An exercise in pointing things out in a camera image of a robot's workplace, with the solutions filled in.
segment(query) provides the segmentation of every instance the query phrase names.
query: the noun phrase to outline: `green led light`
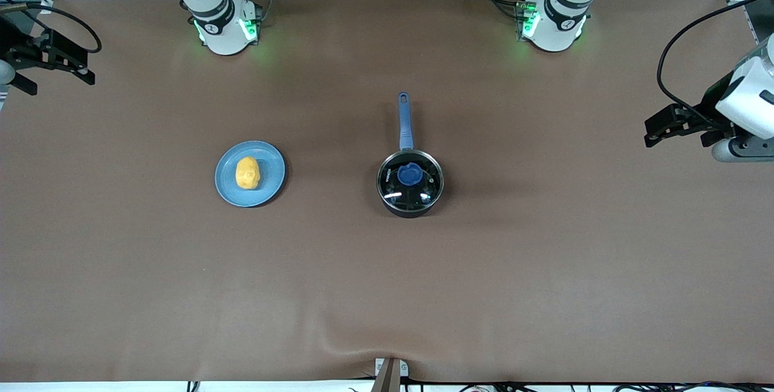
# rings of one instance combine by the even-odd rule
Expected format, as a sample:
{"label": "green led light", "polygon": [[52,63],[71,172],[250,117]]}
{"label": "green led light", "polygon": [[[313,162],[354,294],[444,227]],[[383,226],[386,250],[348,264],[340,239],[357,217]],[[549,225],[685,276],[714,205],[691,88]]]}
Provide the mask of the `green led light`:
{"label": "green led light", "polygon": [[533,36],[538,23],[540,23],[540,13],[534,11],[524,22],[524,36]]}
{"label": "green led light", "polygon": [[583,33],[583,23],[586,23],[586,16],[580,20],[580,23],[578,23],[578,31],[575,33],[575,38],[581,36],[581,33]]}
{"label": "green led light", "polygon": [[196,20],[194,20],[193,25],[196,26],[196,31],[197,33],[199,33],[199,39],[201,39],[201,41],[204,42],[204,34],[202,34],[201,32],[201,27],[199,26],[199,23]]}
{"label": "green led light", "polygon": [[255,39],[257,37],[257,29],[255,28],[255,22],[252,20],[242,20],[240,18],[239,25],[242,28],[242,31],[244,32],[244,36],[247,37],[247,39]]}

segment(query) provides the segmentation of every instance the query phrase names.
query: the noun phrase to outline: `brown table mat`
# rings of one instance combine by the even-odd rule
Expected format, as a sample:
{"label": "brown table mat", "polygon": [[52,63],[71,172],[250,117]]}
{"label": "brown table mat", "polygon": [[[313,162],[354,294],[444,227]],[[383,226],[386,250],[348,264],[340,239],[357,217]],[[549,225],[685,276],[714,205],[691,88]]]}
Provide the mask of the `brown table mat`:
{"label": "brown table mat", "polygon": [[[346,378],[399,356],[427,381],[774,382],[772,166],[642,142],[661,49],[722,0],[596,0],[559,54],[486,0],[276,0],[232,57],[176,0],[57,5],[105,50],[96,86],[33,70],[39,95],[0,113],[0,381]],[[714,18],[666,84],[696,103],[752,45],[743,11]],[[411,221],[375,189],[399,91],[447,179]],[[290,178],[245,210],[213,170],[249,139]]]}

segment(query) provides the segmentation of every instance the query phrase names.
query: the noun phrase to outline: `yellow potato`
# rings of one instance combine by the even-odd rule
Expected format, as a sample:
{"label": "yellow potato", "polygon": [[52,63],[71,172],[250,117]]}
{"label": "yellow potato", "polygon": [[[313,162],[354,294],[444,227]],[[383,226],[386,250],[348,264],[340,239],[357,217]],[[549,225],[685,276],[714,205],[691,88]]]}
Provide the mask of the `yellow potato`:
{"label": "yellow potato", "polygon": [[237,163],[237,185],[246,190],[255,189],[261,179],[261,170],[254,157],[242,158]]}

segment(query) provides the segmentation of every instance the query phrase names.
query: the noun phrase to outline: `cable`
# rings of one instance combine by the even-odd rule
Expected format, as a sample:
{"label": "cable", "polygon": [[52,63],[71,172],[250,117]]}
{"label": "cable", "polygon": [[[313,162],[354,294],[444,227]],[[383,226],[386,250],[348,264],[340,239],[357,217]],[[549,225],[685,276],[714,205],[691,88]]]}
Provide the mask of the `cable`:
{"label": "cable", "polygon": [[[54,14],[63,15],[64,17],[69,18],[73,22],[78,23],[78,25],[80,25],[82,28],[86,29],[86,31],[88,31],[88,33],[94,38],[94,41],[97,42],[97,47],[84,48],[83,50],[86,50],[86,52],[89,52],[89,53],[99,53],[99,51],[102,50],[102,40],[99,39],[99,36],[97,35],[97,33],[95,33],[94,29],[92,29],[91,26],[86,24],[86,22],[84,22],[78,17],[75,17],[74,15],[70,14],[67,11],[62,11],[61,9],[52,8],[44,4],[20,3],[20,4],[15,4],[14,6],[11,6],[11,7],[0,8],[0,14],[5,14],[5,12],[14,12],[14,11],[25,12],[26,9],[42,9],[44,11],[53,12]],[[44,25],[43,23],[40,23],[36,18],[33,18],[33,20],[39,25],[41,25],[43,28],[49,29],[48,26]]]}
{"label": "cable", "polygon": [[725,387],[727,389],[736,389],[743,392],[755,392],[755,390],[751,389],[750,387],[746,387],[741,384],[728,384],[721,381],[705,381],[704,383],[693,384],[691,386],[681,387],[680,389],[675,388],[674,390],[675,392],[685,392],[686,390],[694,389],[694,387]]}
{"label": "cable", "polygon": [[274,0],[268,0],[268,4],[266,5],[266,11],[263,12],[263,15],[261,18],[259,18],[259,22],[263,23],[263,20],[266,20],[266,17],[268,17],[268,12],[272,9],[272,3],[274,3]]}
{"label": "cable", "polygon": [[511,8],[515,7],[517,5],[517,1],[506,1],[506,0],[489,0],[491,3],[495,5],[495,8],[497,8],[498,11],[500,11],[503,15],[505,15],[508,18],[518,19],[517,15],[511,14],[506,9],[503,9],[503,6],[509,6]]}
{"label": "cable", "polygon": [[621,392],[622,390],[636,390],[636,392],[656,392],[658,390],[661,390],[658,386],[645,386],[645,385],[636,385],[636,384],[622,384],[621,386],[616,387],[616,389],[613,389],[613,392]]}
{"label": "cable", "polygon": [[[682,106],[683,108],[688,110],[690,113],[695,114],[695,116],[699,117],[704,122],[706,122],[708,125],[711,125],[714,128],[722,129],[721,125],[719,125],[718,122],[716,122],[714,120],[711,120],[711,119],[708,119],[707,116],[705,116],[702,113],[699,113],[699,111],[697,111],[696,108],[694,108],[691,105],[688,105],[688,103],[686,103],[686,102],[683,102],[682,99],[680,99],[679,97],[675,96],[675,94],[672,94],[671,91],[666,89],[666,86],[664,86],[664,83],[663,83],[663,81],[661,79],[661,75],[662,75],[663,67],[664,67],[664,59],[666,59],[666,54],[669,53],[669,49],[672,48],[672,45],[674,45],[674,43],[677,42],[677,40],[681,36],[683,36],[683,34],[685,34],[687,31],[691,30],[691,28],[693,28],[694,26],[698,25],[699,23],[705,22],[706,20],[709,20],[710,18],[713,18],[715,15],[720,15],[720,14],[723,14],[724,12],[730,11],[732,9],[736,9],[736,8],[745,6],[746,4],[751,4],[754,1],[759,1],[759,0],[741,1],[739,3],[732,4],[732,5],[727,6],[725,8],[718,9],[716,11],[713,11],[713,12],[705,15],[704,17],[699,17],[696,20],[693,20],[693,22],[689,23],[688,26],[686,26],[685,28],[680,29],[679,33],[675,34],[675,36],[672,37],[672,39],[670,39],[669,42],[666,43],[666,47],[664,47],[663,52],[661,52],[661,58],[659,59],[659,66],[658,66],[658,68],[655,71],[655,81],[656,81],[656,83],[658,83],[659,88],[661,89],[661,92],[666,94],[666,97],[669,97],[674,102],[677,102],[678,105]],[[620,392],[619,387],[617,387],[614,390],[614,392]],[[651,390],[645,390],[645,391],[638,390],[638,392],[650,392],[650,391]]]}
{"label": "cable", "polygon": [[[16,2],[14,2],[13,0],[4,0],[4,1],[7,1],[9,4],[15,4],[15,3],[16,3]],[[45,23],[41,22],[41,20],[38,20],[38,18],[37,18],[37,17],[35,17],[34,15],[32,15],[32,14],[31,14],[30,12],[28,12],[27,10],[24,10],[24,11],[22,11],[22,14],[24,14],[24,15],[27,15],[27,17],[29,17],[29,18],[30,18],[30,20],[32,20],[33,22],[37,23],[37,24],[38,24],[38,26],[41,26],[41,28],[44,28],[44,29],[49,29],[49,27],[48,27],[48,26],[47,26]]]}

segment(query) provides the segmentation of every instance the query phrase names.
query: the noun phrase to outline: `blue plate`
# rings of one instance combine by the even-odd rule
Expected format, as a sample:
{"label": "blue plate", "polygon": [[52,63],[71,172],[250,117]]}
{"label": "blue plate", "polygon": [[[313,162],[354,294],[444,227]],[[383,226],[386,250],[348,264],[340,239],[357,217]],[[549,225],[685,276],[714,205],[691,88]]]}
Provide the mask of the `blue plate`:
{"label": "blue plate", "polygon": [[[244,157],[258,161],[261,179],[258,187],[246,190],[238,187],[237,163]],[[264,204],[274,197],[285,181],[285,160],[276,147],[263,141],[245,141],[233,146],[221,157],[215,169],[215,189],[232,205],[252,207]]]}

